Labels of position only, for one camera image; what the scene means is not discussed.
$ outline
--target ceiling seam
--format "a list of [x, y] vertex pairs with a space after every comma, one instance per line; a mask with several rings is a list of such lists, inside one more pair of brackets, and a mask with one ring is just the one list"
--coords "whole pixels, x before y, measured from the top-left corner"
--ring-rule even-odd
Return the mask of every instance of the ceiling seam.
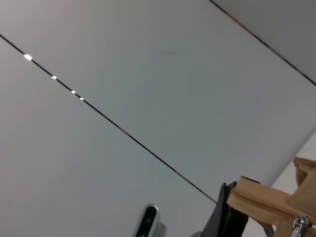
[[25, 54], [20, 48], [18, 48], [15, 44], [13, 44], [11, 41], [9, 41], [6, 37], [4, 37], [2, 34], [0, 34], [0, 38], [2, 38], [4, 41], [6, 41], [8, 44], [10, 44], [13, 48], [15, 48], [17, 51], [19, 51], [24, 56], [27, 55], [27, 59], [29, 61], [32, 61], [36, 66], [38, 66], [41, 70], [43, 70], [45, 73], [50, 75], [55, 81], [59, 82], [64, 88], [72, 92], [75, 96], [77, 96], [80, 100], [82, 100], [84, 103], [86, 103], [90, 108], [92, 108], [94, 111], [96, 111], [99, 115], [104, 117], [107, 121], [109, 121], [112, 125], [117, 127], [120, 131], [125, 133], [128, 137], [130, 137], [134, 142], [136, 142], [138, 145], [140, 145], [143, 149], [145, 149], [147, 152], [149, 152], [151, 155], [153, 155], [155, 158], [157, 158], [159, 161], [161, 161], [164, 165], [166, 165], [168, 168], [170, 168], [172, 171], [174, 171], [177, 175], [179, 175], [182, 179], [184, 179], [186, 182], [188, 182], [190, 185], [192, 185], [195, 189], [197, 189], [199, 192], [201, 192], [203, 195], [205, 195], [208, 199], [210, 199], [212, 202], [216, 203], [216, 201], [211, 198], [208, 194], [206, 194], [204, 191], [202, 191], [198, 186], [196, 186], [194, 183], [192, 183], [190, 180], [188, 180], [185, 176], [183, 176], [180, 172], [178, 172], [175, 168], [173, 168], [171, 165], [169, 165], [167, 162], [165, 162], [163, 159], [161, 159], [159, 156], [157, 156], [155, 153], [153, 153], [151, 150], [149, 150], [146, 146], [144, 146], [141, 142], [139, 142], [136, 138], [134, 138], [132, 135], [130, 135], [128, 132], [126, 132], [124, 129], [122, 129], [120, 126], [118, 126], [113, 120], [111, 120], [109, 117], [107, 117], [105, 114], [103, 114], [100, 110], [98, 110], [96, 107], [94, 107], [92, 104], [90, 104], [88, 101], [86, 101], [83, 97], [79, 96], [74, 90], [70, 89], [66, 84], [64, 84], [60, 79], [58, 79], [56, 76], [54, 76], [52, 73], [50, 73], [47, 69], [45, 69], [42, 65], [40, 65], [38, 62], [36, 62], [30, 55]]
[[254, 34], [251, 30], [249, 30], [247, 27], [245, 27], [242, 23], [240, 23], [236, 18], [234, 18], [231, 14], [229, 14], [227, 11], [225, 11], [220, 5], [218, 5], [214, 0], [209, 0], [211, 3], [213, 3], [217, 8], [219, 8], [223, 13], [225, 13], [227, 16], [229, 16], [232, 20], [234, 20], [237, 24], [239, 24], [242, 28], [244, 28], [248, 33], [250, 33], [252, 36], [254, 36], [260, 43], [262, 43], [265, 47], [267, 47], [272, 53], [276, 54], [280, 59], [282, 59], [285, 63], [287, 63], [290, 67], [292, 67], [294, 70], [296, 70], [299, 74], [301, 74], [303, 77], [305, 77], [309, 82], [311, 82], [314, 86], [316, 86], [316, 82], [314, 82], [309, 76], [307, 76], [305, 73], [303, 73], [301, 70], [299, 70], [297, 67], [295, 67], [290, 61], [288, 61], [286, 58], [284, 58], [280, 53], [278, 53], [275, 49], [270, 47], [267, 43], [265, 43], [262, 39], [260, 39], [256, 34]]

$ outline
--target recessed light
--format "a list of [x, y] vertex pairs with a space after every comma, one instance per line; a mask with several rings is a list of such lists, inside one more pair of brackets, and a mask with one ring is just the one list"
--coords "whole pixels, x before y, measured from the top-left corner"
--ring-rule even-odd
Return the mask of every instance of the recessed light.
[[29, 60], [29, 61], [32, 60], [32, 57], [31, 57], [30, 55], [28, 55], [28, 54], [24, 54], [24, 57], [25, 57], [27, 60]]

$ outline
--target metal clip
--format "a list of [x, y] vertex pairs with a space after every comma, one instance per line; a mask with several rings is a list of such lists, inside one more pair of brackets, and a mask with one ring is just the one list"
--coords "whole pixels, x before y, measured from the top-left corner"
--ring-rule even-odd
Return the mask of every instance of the metal clip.
[[306, 216], [298, 216], [294, 220], [293, 233], [291, 237], [302, 237], [305, 229], [309, 226], [309, 222]]

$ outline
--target metal hardware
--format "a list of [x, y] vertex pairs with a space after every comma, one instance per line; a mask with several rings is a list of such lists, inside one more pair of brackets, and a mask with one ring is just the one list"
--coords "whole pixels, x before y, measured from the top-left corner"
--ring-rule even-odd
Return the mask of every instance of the metal hardware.
[[294, 220], [293, 233], [291, 237], [302, 237], [305, 229], [309, 226], [309, 222], [306, 216], [298, 216]]

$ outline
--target silver object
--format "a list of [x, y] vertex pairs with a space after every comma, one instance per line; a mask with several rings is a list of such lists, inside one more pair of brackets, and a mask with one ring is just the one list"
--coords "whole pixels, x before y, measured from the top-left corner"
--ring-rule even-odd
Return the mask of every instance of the silver object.
[[150, 227], [150, 231], [147, 236], [145, 237], [164, 237], [167, 231], [166, 225], [163, 224], [160, 220], [160, 210], [155, 204], [148, 204], [144, 207], [143, 211], [138, 217], [136, 227], [134, 229], [132, 237], [144, 237], [144, 236], [136, 236], [138, 229], [140, 228], [140, 225], [142, 223], [143, 217], [145, 215], [145, 212], [148, 207], [154, 207], [156, 209], [156, 215], [154, 217], [152, 226]]
[[302, 237], [305, 229], [309, 226], [309, 222], [306, 216], [298, 216], [294, 220], [293, 233], [291, 237]]

